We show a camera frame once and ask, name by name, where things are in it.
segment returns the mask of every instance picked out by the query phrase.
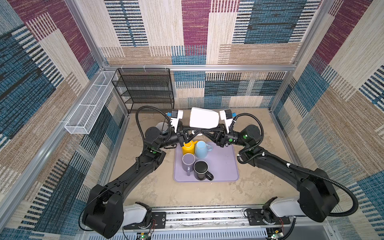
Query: white wire basket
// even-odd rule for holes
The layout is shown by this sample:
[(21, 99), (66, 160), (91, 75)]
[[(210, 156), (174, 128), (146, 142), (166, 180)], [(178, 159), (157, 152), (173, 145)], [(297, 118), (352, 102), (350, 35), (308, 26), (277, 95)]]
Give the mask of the white wire basket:
[(113, 71), (103, 71), (92, 84), (81, 103), (65, 124), (70, 134), (89, 134), (113, 89), (112, 79), (118, 80)]

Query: marbled surface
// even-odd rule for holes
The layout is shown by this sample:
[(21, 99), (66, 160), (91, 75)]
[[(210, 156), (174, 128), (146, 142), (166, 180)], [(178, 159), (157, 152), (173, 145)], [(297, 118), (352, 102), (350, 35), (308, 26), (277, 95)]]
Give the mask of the marbled surface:
[[(267, 109), (232, 109), (232, 112), (247, 112), (255, 115), (261, 121), (265, 132), (261, 146), (289, 161), (289, 156)], [(189, 125), (189, 113), (190, 110), (184, 110), (182, 120), (184, 125)], [(143, 132), (145, 132), (147, 128), (156, 126), (164, 118), (160, 114), (142, 113), (139, 115), (139, 120)], [(238, 119), (233, 129), (241, 131), (249, 124), (257, 125), (252, 118), (243, 116)], [(208, 141), (204, 136), (197, 136), (194, 140)], [(241, 149), (241, 146), (235, 146), (236, 153)], [(132, 166), (135, 157), (141, 151), (142, 140), (135, 116), (132, 114), (112, 171), (111, 180)], [(291, 185), (271, 173), (249, 164), (240, 163), (237, 163), (240, 179), (236, 182), (178, 183), (173, 179), (175, 150), (165, 149), (165, 151), (167, 155), (163, 163), (136, 186), (124, 202), (125, 205), (133, 204), (136, 201), (152, 207), (263, 204), (271, 197), (298, 195), (298, 192)]]

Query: purple tray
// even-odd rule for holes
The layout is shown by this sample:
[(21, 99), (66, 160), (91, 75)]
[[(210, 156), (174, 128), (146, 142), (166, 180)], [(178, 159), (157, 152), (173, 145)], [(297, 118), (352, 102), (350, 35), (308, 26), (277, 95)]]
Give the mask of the purple tray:
[(233, 146), (219, 147), (213, 142), (206, 142), (213, 147), (212, 151), (208, 152), (206, 158), (202, 159), (208, 163), (208, 171), (214, 176), (213, 181), (205, 179), (199, 181), (195, 178), (192, 172), (190, 176), (182, 168), (183, 151), (179, 144), (176, 147), (175, 153), (175, 167), (173, 179), (176, 182), (235, 182), (239, 179), (239, 170), (237, 169), (237, 162), (235, 150)]

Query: mug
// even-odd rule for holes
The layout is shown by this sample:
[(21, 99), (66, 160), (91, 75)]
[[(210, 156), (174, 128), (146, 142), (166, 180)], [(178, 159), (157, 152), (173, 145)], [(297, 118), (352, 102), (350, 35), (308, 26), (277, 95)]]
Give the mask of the mug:
[(197, 180), (203, 181), (208, 179), (209, 181), (212, 181), (214, 179), (212, 173), (208, 172), (208, 163), (206, 161), (199, 160), (195, 162), (193, 169), (195, 170), (195, 177)]
[(181, 147), (183, 150), (183, 155), (187, 153), (195, 154), (195, 144), (198, 141), (190, 141), (189, 143), (184, 143), (184, 146)]
[(187, 175), (190, 176), (190, 173), (193, 172), (193, 165), (195, 163), (195, 156), (192, 153), (186, 153), (182, 158), (182, 166), (184, 171), (187, 172)]
[(197, 144), (195, 144), (195, 156), (198, 159), (203, 159), (212, 149), (211, 145), (206, 144), (204, 141), (198, 141)]

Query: black wire mesh rack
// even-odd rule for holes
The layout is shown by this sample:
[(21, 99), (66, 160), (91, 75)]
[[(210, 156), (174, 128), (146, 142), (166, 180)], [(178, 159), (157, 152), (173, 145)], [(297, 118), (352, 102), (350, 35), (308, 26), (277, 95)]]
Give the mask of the black wire mesh rack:
[[(117, 81), (112, 81), (128, 113), (145, 105), (171, 111), (175, 105), (168, 68), (118, 68)], [(142, 112), (156, 113), (151, 109)]]

